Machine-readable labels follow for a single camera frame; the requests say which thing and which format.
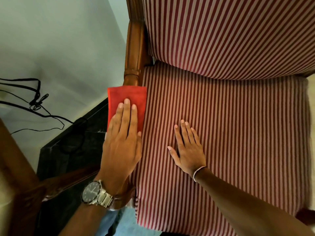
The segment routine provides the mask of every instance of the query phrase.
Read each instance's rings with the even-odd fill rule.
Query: wristwatch
[[[81,201],[87,205],[100,205],[109,208],[114,203],[112,195],[103,187],[102,181],[92,181],[83,190]]]

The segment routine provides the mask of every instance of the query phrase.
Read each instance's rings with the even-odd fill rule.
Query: hand
[[[178,126],[174,126],[180,157],[178,157],[174,148],[171,146],[168,146],[167,148],[173,157],[175,164],[179,166],[183,172],[193,177],[194,172],[199,167],[207,166],[206,158],[203,154],[202,145],[200,144],[196,131],[190,127],[188,122],[185,122],[184,120],[180,121],[180,128],[184,143],[179,133]]]
[[[130,100],[120,103],[112,117],[105,141],[100,172],[107,192],[116,195],[141,158],[141,132],[137,133],[138,114],[136,105],[130,110]]]

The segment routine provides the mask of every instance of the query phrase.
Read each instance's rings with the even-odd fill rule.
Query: seat cushion
[[[216,79],[314,70],[315,0],[143,0],[150,53]]]
[[[143,157],[131,175],[141,226],[189,235],[233,235],[211,197],[177,167],[174,124],[191,123],[211,171],[295,215],[309,202],[307,79],[218,80],[157,62],[144,72]]]

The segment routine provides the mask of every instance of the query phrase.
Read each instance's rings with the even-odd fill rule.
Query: back cushion
[[[315,69],[315,0],[143,0],[149,51],[216,79]]]

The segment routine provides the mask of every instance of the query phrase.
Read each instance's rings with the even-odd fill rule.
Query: finger
[[[124,111],[123,111],[123,116],[121,118],[121,125],[120,125],[120,130],[119,130],[119,136],[122,137],[123,139],[127,138],[129,122],[130,122],[130,100],[126,98],[124,101]]]
[[[179,132],[179,127],[177,125],[174,126],[174,132],[175,132],[175,137],[178,145],[178,150],[182,151],[185,149],[185,146],[183,144],[183,140],[181,138],[180,132]]]
[[[188,138],[188,134],[187,134],[186,125],[185,125],[184,120],[180,121],[180,128],[181,128],[181,134],[183,136],[185,146],[187,146],[188,144],[190,144],[190,142],[189,142],[189,138]]]
[[[201,146],[200,139],[195,129],[191,128],[192,134],[194,135],[195,142],[198,146]]]
[[[142,138],[141,132],[137,133],[137,146],[136,146],[136,161],[138,162],[142,157]]]
[[[115,119],[115,115],[112,117],[111,121],[109,122],[108,125],[108,129],[105,133],[105,140],[106,139],[110,139],[112,136],[112,130],[113,130],[113,125],[114,125],[114,119]]]
[[[189,123],[185,122],[185,126],[186,126],[186,131],[187,131],[187,134],[188,134],[188,138],[189,138],[190,144],[193,144],[193,145],[196,144],[195,143],[195,139],[194,139],[194,135],[191,132]]]
[[[131,106],[130,126],[128,138],[136,138],[138,130],[138,111],[137,106],[133,104]]]
[[[124,107],[123,103],[118,104],[115,118],[113,121],[112,138],[116,138],[116,136],[119,133],[120,125],[121,125],[121,117],[123,116],[123,110],[124,110],[123,107]]]
[[[177,166],[181,166],[180,163],[180,159],[176,153],[176,151],[174,150],[174,148],[172,148],[171,146],[168,146],[167,149],[169,150],[169,153],[171,154],[172,158],[174,159],[174,162]]]

